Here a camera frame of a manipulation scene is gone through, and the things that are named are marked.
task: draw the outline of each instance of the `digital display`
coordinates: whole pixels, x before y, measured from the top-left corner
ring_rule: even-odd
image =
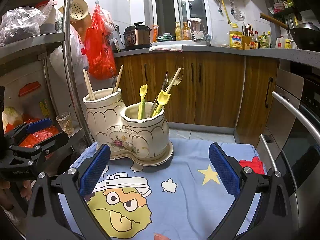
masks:
[[[314,99],[320,103],[320,95],[315,92]]]

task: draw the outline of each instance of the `cooking oil container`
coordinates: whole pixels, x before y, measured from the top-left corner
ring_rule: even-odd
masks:
[[[243,49],[242,46],[242,32],[229,31],[230,48]]]

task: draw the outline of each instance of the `floral pattern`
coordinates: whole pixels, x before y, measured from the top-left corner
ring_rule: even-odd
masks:
[[[116,140],[111,138],[112,142],[111,142],[111,146],[112,147],[116,147],[116,148],[120,148],[123,150],[127,150],[129,152],[132,152],[134,154],[139,153],[139,149],[137,149],[133,143],[128,143],[127,142],[127,137],[126,136],[121,136],[121,138],[119,138],[117,135],[115,135]]]

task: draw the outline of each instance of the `cabbage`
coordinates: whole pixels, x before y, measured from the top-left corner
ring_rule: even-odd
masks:
[[[7,124],[12,124],[15,127],[23,123],[21,114],[11,106],[4,108],[2,113],[3,130],[6,130]]]

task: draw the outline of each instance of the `hand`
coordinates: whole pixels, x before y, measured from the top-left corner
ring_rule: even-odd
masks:
[[[0,189],[9,189],[10,182],[0,179]],[[23,188],[20,190],[21,197],[25,197],[27,200],[31,197],[31,182],[30,180],[25,180],[23,182]]]
[[[154,240],[170,240],[170,239],[167,238],[166,236],[163,236],[161,234],[155,233],[155,239]]]

